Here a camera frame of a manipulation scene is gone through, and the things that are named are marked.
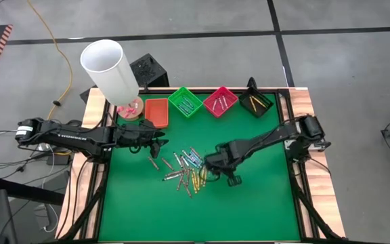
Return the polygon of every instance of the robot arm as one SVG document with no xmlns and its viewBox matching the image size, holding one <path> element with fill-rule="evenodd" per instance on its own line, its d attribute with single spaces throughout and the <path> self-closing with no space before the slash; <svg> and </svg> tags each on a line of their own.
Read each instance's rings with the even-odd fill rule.
<svg viewBox="0 0 390 244">
<path fill-rule="evenodd" d="M 109 149 L 113 147 L 129 148 L 131 152 L 137 153 L 141 147 L 149 146 L 152 157 L 156 158 L 160 147 L 168 142 L 158 139 L 165 133 L 156 129 L 148 120 L 140 121 L 139 125 L 126 124 L 92 129 L 42 118 L 26 119 L 18 125 L 15 139 L 19 148 L 48 143 L 81 152 L 88 161 L 96 163 L 105 163 L 110 156 Z"/>
<path fill-rule="evenodd" d="M 324 132 L 317 117 L 306 115 L 281 123 L 277 128 L 252 139 L 218 144 L 216 153 L 207 155 L 204 164 L 217 177 L 225 174 L 228 185 L 235 186 L 242 183 L 240 176 L 234 175 L 236 167 L 258 150 L 285 140 L 295 140 L 289 147 L 289 155 L 291 159 L 301 161 L 309 158 L 309 146 L 323 139 Z"/>
</svg>

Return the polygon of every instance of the gray floor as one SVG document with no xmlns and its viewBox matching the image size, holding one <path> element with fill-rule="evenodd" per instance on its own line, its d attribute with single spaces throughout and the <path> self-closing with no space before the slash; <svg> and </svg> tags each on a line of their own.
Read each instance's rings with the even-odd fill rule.
<svg viewBox="0 0 390 244">
<path fill-rule="evenodd" d="M 61 38 L 273 29 L 264 0 L 32 2 Z M 282 30 L 390 26 L 390 1 L 274 3 Z M 0 4 L 0 24 L 14 25 L 12 40 L 49 38 L 24 0 Z M 380 135 L 390 122 L 390 33 L 284 36 L 284 43 L 295 85 L 309 87 L 326 138 L 332 141 L 326 154 L 347 236 L 390 243 L 390 151 Z M 79 64 L 87 44 L 60 45 L 74 71 L 73 88 L 55 113 L 61 121 L 82 119 L 85 105 L 78 94 L 93 85 Z M 151 53 L 168 71 L 172 86 L 240 86 L 250 76 L 260 86 L 286 85 L 273 36 L 121 45 L 129 61 Z M 53 45 L 7 46 L 0 60 L 0 129 L 14 129 L 29 117 L 46 117 L 67 82 L 68 69 Z M 11 135 L 0 137 L 0 162 L 26 156 Z M 13 170 L 0 170 L 0 177 Z M 27 182 L 49 170 L 44 163 L 31 163 L 9 180 Z"/>
</svg>

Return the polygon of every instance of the label on robot arm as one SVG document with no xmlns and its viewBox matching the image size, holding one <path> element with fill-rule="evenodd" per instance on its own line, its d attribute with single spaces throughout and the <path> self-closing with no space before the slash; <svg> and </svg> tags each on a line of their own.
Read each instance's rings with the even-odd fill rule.
<svg viewBox="0 0 390 244">
<path fill-rule="evenodd" d="M 19 126 L 16 135 L 26 135 L 27 131 L 33 131 L 33 128 L 31 126 Z"/>
</svg>

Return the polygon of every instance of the white cylinder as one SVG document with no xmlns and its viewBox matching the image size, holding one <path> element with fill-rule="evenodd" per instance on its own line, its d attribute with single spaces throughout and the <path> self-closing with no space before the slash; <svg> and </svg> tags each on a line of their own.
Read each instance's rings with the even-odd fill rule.
<svg viewBox="0 0 390 244">
<path fill-rule="evenodd" d="M 138 96 L 135 75 L 116 41 L 100 40 L 88 45 L 82 51 L 81 65 L 109 103 L 123 106 Z"/>
</svg>

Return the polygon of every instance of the green table surface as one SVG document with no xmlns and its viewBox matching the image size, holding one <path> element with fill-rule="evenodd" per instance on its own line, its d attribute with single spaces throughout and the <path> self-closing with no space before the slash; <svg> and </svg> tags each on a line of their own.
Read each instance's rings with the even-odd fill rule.
<svg viewBox="0 0 390 244">
<path fill-rule="evenodd" d="M 168 95 L 141 95 L 142 99 Z M 200 100 L 208 94 L 197 94 Z M 273 94 L 266 96 L 275 102 Z M 201 108 L 185 118 L 169 105 L 169 126 L 164 145 L 155 159 L 157 171 L 147 160 L 149 148 L 132 154 L 128 148 L 112 151 L 100 241 L 297 241 L 299 231 L 288 179 L 284 146 L 277 144 L 256 152 L 239 165 L 243 183 L 229 187 L 226 177 L 207 182 L 192 199 L 178 178 L 163 182 L 171 170 L 164 157 L 179 169 L 173 152 L 194 147 L 201 156 L 221 142 L 252 138 L 280 122 L 277 104 L 255 118 L 237 102 L 222 117 Z"/>
</svg>

